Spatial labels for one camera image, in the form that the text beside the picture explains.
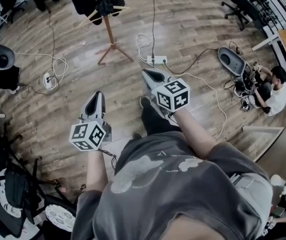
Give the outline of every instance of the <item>bag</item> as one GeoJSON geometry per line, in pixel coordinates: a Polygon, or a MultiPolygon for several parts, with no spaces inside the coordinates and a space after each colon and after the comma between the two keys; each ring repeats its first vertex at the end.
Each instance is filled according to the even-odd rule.
{"type": "Polygon", "coordinates": [[[258,238],[264,230],[270,213],[272,186],[262,176],[255,173],[243,173],[241,175],[235,173],[230,180],[259,218],[260,223],[255,229],[255,235],[258,238]]]}
{"type": "Polygon", "coordinates": [[[36,186],[24,169],[10,163],[5,179],[5,194],[12,207],[30,211],[38,207],[40,198],[37,196],[36,186]]]}

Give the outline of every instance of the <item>clothes hanger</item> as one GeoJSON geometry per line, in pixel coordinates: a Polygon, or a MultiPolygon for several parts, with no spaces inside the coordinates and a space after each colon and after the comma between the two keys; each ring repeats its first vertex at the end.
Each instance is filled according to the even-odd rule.
{"type": "Polygon", "coordinates": [[[84,25],[86,22],[88,22],[88,20],[90,22],[95,22],[97,20],[100,20],[100,19],[104,19],[104,23],[106,25],[106,29],[107,29],[107,33],[108,33],[108,37],[109,37],[109,40],[110,40],[110,46],[109,48],[105,51],[105,53],[103,54],[103,56],[100,58],[100,60],[98,61],[98,65],[105,65],[103,61],[103,59],[106,57],[106,55],[111,51],[111,50],[118,50],[120,51],[123,55],[125,55],[131,62],[133,62],[134,60],[126,53],[124,52],[122,49],[120,49],[118,47],[118,45],[115,44],[115,39],[113,37],[113,33],[112,33],[112,28],[111,28],[111,25],[109,23],[109,18],[108,16],[109,15],[114,15],[114,14],[118,14],[120,12],[123,12],[127,9],[129,9],[129,7],[124,7],[124,6],[113,6],[114,9],[118,9],[118,10],[121,10],[121,11],[118,11],[118,12],[113,12],[111,14],[108,14],[107,16],[103,16],[103,17],[100,17],[100,18],[96,18],[94,20],[89,20],[92,16],[94,16],[95,14],[98,13],[97,10],[94,10],[84,21],[82,21],[78,26],[81,27],[82,25],[84,25]]]}
{"type": "MultiPolygon", "coordinates": [[[[118,9],[118,10],[121,10],[121,11],[117,11],[117,12],[113,12],[111,14],[108,14],[109,15],[114,15],[114,14],[119,14],[125,10],[128,10],[130,9],[129,7],[125,7],[125,6],[113,6],[114,9],[118,9]]],[[[96,13],[98,13],[98,11],[94,10],[86,19],[84,19],[79,25],[78,27],[82,27],[86,22],[88,22],[88,20],[94,16],[96,13]]],[[[100,19],[103,19],[104,17],[100,17],[100,18],[96,18],[94,20],[89,20],[89,22],[95,22],[95,21],[98,21],[100,19]]]]}

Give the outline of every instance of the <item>white device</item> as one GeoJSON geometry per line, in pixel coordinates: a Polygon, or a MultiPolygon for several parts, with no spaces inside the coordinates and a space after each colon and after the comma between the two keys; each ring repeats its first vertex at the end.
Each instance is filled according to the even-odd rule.
{"type": "Polygon", "coordinates": [[[156,97],[157,105],[172,113],[190,102],[190,88],[180,78],[153,89],[152,94],[156,97]]]}
{"type": "MultiPolygon", "coordinates": [[[[154,56],[154,64],[156,65],[162,65],[164,64],[164,60],[165,63],[167,63],[167,56],[154,56]]],[[[153,65],[153,59],[152,56],[147,56],[147,63],[153,65]]]]}
{"type": "Polygon", "coordinates": [[[72,125],[69,142],[80,151],[96,151],[106,132],[96,121],[72,125]]]}
{"type": "Polygon", "coordinates": [[[55,87],[55,78],[48,72],[44,74],[44,84],[47,90],[52,90],[55,87]]]}

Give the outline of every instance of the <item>man sitting on floor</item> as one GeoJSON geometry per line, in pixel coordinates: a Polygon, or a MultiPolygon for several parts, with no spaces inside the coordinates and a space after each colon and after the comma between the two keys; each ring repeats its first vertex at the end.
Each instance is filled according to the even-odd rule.
{"type": "Polygon", "coordinates": [[[276,66],[271,71],[261,65],[257,67],[259,73],[263,72],[267,77],[259,87],[253,86],[254,95],[248,99],[255,108],[262,108],[268,116],[273,116],[286,105],[286,72],[281,66],[276,66]]]}

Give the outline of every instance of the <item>wooden floor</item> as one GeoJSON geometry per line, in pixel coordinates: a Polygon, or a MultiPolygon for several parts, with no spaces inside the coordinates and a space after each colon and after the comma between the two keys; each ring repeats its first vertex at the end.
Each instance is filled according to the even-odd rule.
{"type": "MultiPolygon", "coordinates": [[[[227,47],[233,41],[250,63],[257,61],[269,68],[275,66],[271,48],[251,51],[251,47],[261,42],[264,35],[251,23],[241,32],[236,17],[224,18],[228,8],[221,6],[222,1],[229,2],[155,0],[155,55],[167,56],[168,66],[181,72],[204,49],[227,47]]],[[[0,89],[0,113],[6,114],[6,120],[11,120],[10,133],[19,132],[24,136],[14,146],[18,156],[29,163],[42,156],[39,177],[43,180],[60,179],[71,195],[85,183],[87,154],[78,152],[68,142],[68,137],[71,125],[78,122],[82,104],[91,94],[97,90],[105,94],[106,121],[113,129],[113,142],[105,149],[119,154],[133,131],[144,133],[138,98],[144,94],[141,70],[148,66],[138,58],[135,37],[138,33],[152,34],[153,0],[125,2],[131,10],[110,17],[110,22],[118,45],[134,62],[112,51],[105,59],[106,66],[98,66],[99,58],[109,46],[105,26],[87,24],[79,28],[84,16],[76,13],[71,0],[49,1],[47,5],[52,11],[51,21],[55,29],[55,55],[66,58],[69,64],[59,90],[52,96],[31,91],[23,99],[21,93],[10,95],[0,89]]],[[[13,24],[2,28],[0,44],[18,53],[51,54],[53,39],[48,13],[37,10],[33,1],[25,9],[15,16],[13,24]]],[[[147,55],[151,55],[151,47],[142,49],[142,56],[147,55]]],[[[22,68],[22,83],[32,85],[38,91],[45,90],[42,77],[51,68],[50,57],[18,55],[16,65],[22,68]]],[[[59,64],[57,71],[61,72],[63,67],[59,64]]],[[[219,62],[215,51],[208,51],[189,72],[204,78],[218,91],[221,108],[227,114],[227,123],[219,141],[230,141],[248,156],[255,157],[269,137],[244,134],[241,127],[286,126],[286,109],[273,117],[267,117],[258,110],[240,110],[240,103],[232,98],[230,91],[223,89],[230,74],[219,62]]],[[[201,80],[189,76],[183,76],[183,79],[191,87],[190,111],[211,135],[217,136],[224,123],[224,115],[217,107],[215,92],[201,80]]],[[[109,177],[112,177],[109,157],[106,163],[109,177]]]]}

